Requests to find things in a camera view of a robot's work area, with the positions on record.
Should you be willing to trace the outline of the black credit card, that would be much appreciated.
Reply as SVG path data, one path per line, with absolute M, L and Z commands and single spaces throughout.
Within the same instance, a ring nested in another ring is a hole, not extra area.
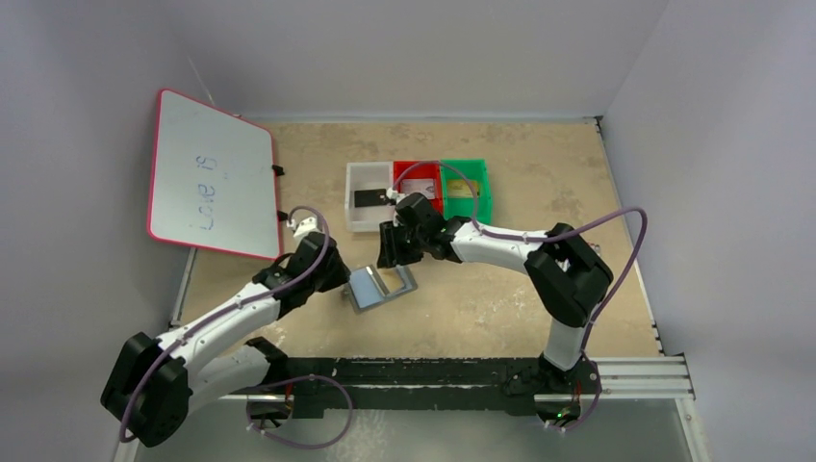
M 352 194 L 354 208 L 380 207 L 390 204 L 386 189 L 356 190 Z

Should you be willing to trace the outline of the gold credit card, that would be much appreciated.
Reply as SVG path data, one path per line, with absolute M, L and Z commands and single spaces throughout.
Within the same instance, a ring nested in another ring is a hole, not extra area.
M 479 184 L 466 179 L 450 179 L 446 181 L 445 192 L 450 198 L 479 197 Z

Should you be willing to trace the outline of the white plastic bin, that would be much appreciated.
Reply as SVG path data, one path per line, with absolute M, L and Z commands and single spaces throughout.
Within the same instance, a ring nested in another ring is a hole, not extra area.
M 379 224 L 391 220 L 394 206 L 354 208 L 356 190 L 388 189 L 393 185 L 392 162 L 348 163 L 345 172 L 344 213 L 346 228 L 352 233 L 377 232 Z

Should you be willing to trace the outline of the silver pink credit card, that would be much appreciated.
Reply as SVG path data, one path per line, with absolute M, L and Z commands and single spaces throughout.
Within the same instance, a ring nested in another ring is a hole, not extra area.
M 403 179 L 400 182 L 400 188 L 405 194 L 420 193 L 428 199 L 437 197 L 436 183 L 432 178 Z

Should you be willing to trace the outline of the red plastic bin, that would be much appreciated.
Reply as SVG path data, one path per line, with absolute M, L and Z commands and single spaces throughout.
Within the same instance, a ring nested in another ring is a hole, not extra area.
M 440 167 L 436 164 L 424 163 L 421 161 L 394 161 L 393 162 L 393 180 L 394 189 L 399 193 L 403 193 L 400 188 L 400 182 L 403 179 L 412 178 L 432 178 L 436 183 L 437 197 L 435 199 L 428 199 L 435 210 L 442 213 L 444 211 L 443 188 L 441 180 Z

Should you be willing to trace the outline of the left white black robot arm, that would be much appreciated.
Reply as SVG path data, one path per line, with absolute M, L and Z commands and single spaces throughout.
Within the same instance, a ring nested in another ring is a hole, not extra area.
M 326 231 L 309 231 L 294 253 L 260 270 L 203 317 L 157 337 L 139 332 L 122 346 L 100 402 L 119 421 L 118 439 L 155 447 L 191 411 L 193 382 L 245 335 L 344 285 L 349 270 Z

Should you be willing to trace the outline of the grey leather card holder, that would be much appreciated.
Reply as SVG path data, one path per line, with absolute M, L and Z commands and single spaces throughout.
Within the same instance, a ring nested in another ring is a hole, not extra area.
M 379 269 L 369 265 L 354 270 L 349 275 L 344 290 L 353 311 L 363 314 L 410 294 L 417 288 L 414 275 L 407 267 Z

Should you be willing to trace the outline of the green plastic bin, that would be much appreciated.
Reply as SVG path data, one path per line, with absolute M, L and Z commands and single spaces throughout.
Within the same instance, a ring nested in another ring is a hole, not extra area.
M 475 217 L 480 224 L 491 224 L 493 195 L 486 162 L 483 159 L 446 159 L 442 163 L 446 164 L 445 167 L 440 167 L 445 217 Z M 479 184 L 479 197 L 448 197 L 445 186 L 450 179 L 476 181 Z

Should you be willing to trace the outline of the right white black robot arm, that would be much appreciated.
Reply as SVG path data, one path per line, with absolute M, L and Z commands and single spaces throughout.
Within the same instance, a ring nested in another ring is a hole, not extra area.
M 456 264 L 485 264 L 526 275 L 551 317 L 542 353 L 567 372 L 584 353 L 591 318 L 613 282 L 613 272 L 569 225 L 523 232 L 474 218 L 445 218 L 420 193 L 404 196 L 378 226 L 380 269 L 408 266 L 425 256 Z

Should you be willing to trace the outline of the white board with pink frame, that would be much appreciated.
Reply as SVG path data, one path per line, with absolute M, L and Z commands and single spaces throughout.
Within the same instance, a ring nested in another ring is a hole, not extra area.
M 157 95 L 148 196 L 156 241 L 274 259 L 282 251 L 274 138 L 170 89 Z

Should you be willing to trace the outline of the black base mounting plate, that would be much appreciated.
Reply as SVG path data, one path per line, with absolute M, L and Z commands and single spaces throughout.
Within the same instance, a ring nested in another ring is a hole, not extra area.
M 252 396 L 288 396 L 296 417 L 329 409 L 500 411 L 510 416 L 573 420 L 599 389 L 586 359 L 561 372 L 542 357 L 309 358 L 273 362 Z

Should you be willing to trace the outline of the aluminium frame rail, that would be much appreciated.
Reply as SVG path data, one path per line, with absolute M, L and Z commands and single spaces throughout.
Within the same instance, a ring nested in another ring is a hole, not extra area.
M 284 380 L 326 376 L 353 390 L 496 391 L 506 397 L 684 398 L 693 384 L 681 357 L 581 359 L 567 371 L 543 358 L 266 359 L 256 350 L 220 357 L 190 379 L 191 402 L 236 393 L 269 393 Z

